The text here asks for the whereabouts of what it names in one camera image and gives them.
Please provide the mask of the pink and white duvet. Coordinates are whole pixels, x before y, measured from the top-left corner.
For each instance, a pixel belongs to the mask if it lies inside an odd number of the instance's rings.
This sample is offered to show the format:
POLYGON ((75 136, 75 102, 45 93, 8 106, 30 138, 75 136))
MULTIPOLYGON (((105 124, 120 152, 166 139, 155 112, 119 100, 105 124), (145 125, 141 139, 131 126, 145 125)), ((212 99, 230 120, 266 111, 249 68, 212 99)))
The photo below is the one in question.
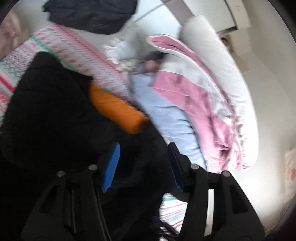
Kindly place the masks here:
POLYGON ((152 88, 189 117, 208 171, 241 170, 237 116, 216 77, 180 40, 154 35, 146 41, 165 55, 152 88))

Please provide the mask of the patterned knit bed blanket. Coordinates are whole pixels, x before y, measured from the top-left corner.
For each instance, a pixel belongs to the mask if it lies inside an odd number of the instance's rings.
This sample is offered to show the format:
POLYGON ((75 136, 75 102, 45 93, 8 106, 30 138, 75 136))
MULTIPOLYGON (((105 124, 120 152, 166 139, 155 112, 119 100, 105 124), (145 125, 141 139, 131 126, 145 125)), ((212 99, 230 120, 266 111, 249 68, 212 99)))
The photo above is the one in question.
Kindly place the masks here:
POLYGON ((53 54, 64 67, 94 78, 96 84, 126 100, 128 83, 105 54, 67 27, 51 24, 34 32, 22 45, 1 59, 1 116, 14 89, 38 52, 53 54))

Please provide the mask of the light blue bed sheet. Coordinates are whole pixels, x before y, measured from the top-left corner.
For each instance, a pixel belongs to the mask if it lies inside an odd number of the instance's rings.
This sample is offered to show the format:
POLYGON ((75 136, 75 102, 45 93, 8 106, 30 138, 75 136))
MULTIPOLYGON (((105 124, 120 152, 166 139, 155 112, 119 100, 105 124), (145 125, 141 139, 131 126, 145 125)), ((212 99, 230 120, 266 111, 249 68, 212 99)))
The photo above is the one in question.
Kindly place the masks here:
POLYGON ((181 109, 152 89, 155 75, 145 72, 143 65, 129 74, 133 99, 168 144, 174 142, 179 152, 188 156, 191 163, 206 170, 206 161, 194 128, 181 109))

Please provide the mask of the white long pillow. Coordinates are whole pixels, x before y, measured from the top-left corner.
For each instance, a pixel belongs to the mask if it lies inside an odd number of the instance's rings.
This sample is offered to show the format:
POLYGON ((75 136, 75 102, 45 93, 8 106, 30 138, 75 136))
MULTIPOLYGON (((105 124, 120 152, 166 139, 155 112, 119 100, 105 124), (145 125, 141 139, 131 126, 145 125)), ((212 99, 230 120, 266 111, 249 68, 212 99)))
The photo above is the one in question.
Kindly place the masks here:
POLYGON ((190 17, 180 31, 180 40, 191 48, 215 75, 237 117, 242 144, 242 168, 257 161, 259 135, 249 88, 219 35, 204 16, 190 17))

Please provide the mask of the dark navy puffer jacket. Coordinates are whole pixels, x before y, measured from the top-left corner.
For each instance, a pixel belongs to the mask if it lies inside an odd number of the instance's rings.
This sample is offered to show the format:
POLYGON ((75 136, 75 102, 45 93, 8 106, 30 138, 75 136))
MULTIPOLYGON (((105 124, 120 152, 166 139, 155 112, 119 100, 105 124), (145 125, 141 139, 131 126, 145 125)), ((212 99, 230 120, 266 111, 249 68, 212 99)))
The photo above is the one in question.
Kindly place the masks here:
POLYGON ((137 9, 135 0, 51 0, 43 5, 49 20, 65 27, 111 35, 119 32, 137 9))

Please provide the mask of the black quilted jacket orange lining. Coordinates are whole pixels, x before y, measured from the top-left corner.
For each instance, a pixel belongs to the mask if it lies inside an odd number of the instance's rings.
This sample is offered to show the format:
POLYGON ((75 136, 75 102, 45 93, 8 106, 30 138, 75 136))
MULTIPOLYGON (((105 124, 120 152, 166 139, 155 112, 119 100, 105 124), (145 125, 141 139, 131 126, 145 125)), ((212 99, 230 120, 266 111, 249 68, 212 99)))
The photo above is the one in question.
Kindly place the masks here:
POLYGON ((176 186, 168 145, 153 125, 124 131, 92 104, 91 77, 39 52, 24 73, 1 125, 1 240, 22 240, 37 202, 60 171, 102 163, 112 143, 120 157, 100 198, 111 240, 159 240, 163 196, 176 186))

